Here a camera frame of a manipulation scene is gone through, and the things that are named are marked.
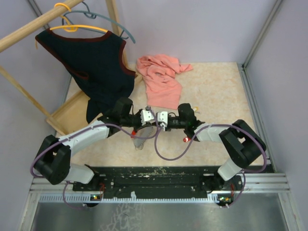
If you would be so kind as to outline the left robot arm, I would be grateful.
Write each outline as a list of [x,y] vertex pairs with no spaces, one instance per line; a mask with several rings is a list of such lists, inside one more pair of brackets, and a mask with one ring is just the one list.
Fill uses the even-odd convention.
[[71,157],[91,144],[105,140],[125,128],[141,127],[142,110],[133,114],[133,102],[128,98],[118,100],[113,109],[88,126],[61,136],[49,135],[44,140],[30,167],[35,178],[45,178],[50,184],[63,181],[79,182],[88,190],[99,188],[100,179],[87,165],[71,162]]

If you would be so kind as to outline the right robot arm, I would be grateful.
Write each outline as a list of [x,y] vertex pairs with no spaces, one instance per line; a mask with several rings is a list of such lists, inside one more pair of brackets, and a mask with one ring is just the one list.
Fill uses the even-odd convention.
[[262,156],[263,166],[256,170],[260,173],[266,168],[266,145],[252,128],[241,119],[232,124],[208,124],[198,120],[189,103],[178,106],[178,116],[170,116],[165,112],[158,115],[159,122],[165,131],[182,129],[189,144],[193,141],[212,141],[222,143],[229,159],[217,170],[215,185],[224,191],[232,185],[232,177],[244,170],[252,173],[248,167]]

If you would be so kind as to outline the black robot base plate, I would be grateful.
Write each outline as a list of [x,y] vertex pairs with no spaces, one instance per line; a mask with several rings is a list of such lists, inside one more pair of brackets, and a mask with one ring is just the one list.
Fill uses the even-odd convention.
[[243,188],[242,178],[224,181],[218,167],[94,167],[88,184],[73,183],[73,191],[103,193],[105,199],[189,199],[207,198],[208,194],[235,192]]

